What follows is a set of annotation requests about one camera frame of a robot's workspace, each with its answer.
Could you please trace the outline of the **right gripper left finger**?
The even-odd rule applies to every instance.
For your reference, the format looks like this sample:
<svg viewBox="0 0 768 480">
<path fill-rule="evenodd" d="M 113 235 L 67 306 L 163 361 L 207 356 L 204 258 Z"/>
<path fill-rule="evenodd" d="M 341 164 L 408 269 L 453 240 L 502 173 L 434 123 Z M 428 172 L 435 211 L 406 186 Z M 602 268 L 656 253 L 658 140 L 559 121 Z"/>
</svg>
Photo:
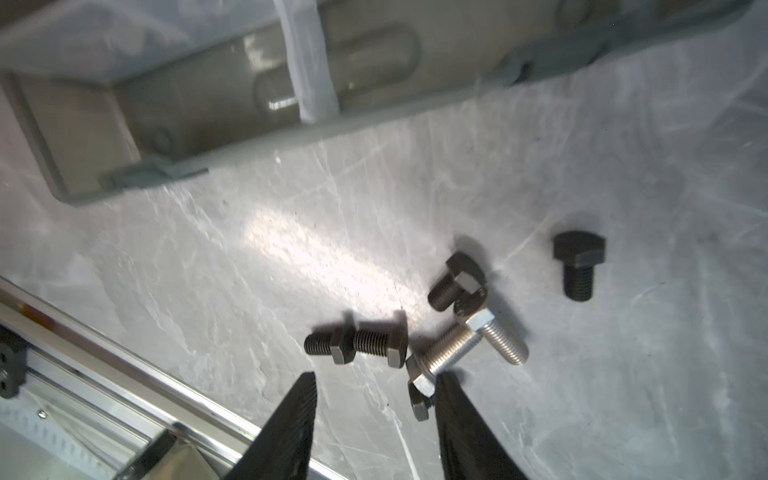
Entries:
<svg viewBox="0 0 768 480">
<path fill-rule="evenodd" d="M 225 479 L 306 479 L 316 408 L 316 376 L 304 372 Z"/>
</svg>

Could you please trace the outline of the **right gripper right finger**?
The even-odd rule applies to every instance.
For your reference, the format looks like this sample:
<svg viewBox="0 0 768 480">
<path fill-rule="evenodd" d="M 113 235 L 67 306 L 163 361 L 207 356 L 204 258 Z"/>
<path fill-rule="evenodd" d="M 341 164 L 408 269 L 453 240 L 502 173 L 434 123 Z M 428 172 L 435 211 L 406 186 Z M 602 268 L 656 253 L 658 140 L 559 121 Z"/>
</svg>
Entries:
<svg viewBox="0 0 768 480">
<path fill-rule="evenodd" d="M 453 372 L 437 376 L 434 409 L 445 479 L 527 479 Z"/>
</svg>

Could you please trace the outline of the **grey plastic organizer box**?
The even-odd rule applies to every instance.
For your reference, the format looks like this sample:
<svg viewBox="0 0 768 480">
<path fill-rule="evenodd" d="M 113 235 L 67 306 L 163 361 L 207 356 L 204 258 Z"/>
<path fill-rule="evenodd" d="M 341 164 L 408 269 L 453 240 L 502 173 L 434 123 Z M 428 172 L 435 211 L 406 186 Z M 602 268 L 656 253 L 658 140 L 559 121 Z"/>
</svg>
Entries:
<svg viewBox="0 0 768 480">
<path fill-rule="evenodd" d="M 1 90 L 55 198 L 533 83 L 730 22 L 746 1 L 5 1 Z"/>
</svg>

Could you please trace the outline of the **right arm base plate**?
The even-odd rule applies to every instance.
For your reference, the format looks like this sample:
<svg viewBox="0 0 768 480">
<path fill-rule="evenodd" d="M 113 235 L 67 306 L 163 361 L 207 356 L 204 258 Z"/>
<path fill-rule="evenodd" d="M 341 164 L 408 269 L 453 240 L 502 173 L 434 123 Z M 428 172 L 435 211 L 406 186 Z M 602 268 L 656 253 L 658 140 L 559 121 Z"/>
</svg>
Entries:
<svg viewBox="0 0 768 480">
<path fill-rule="evenodd" d="M 5 327 L 0 333 L 1 398 L 12 399 L 26 382 L 28 342 Z"/>
</svg>

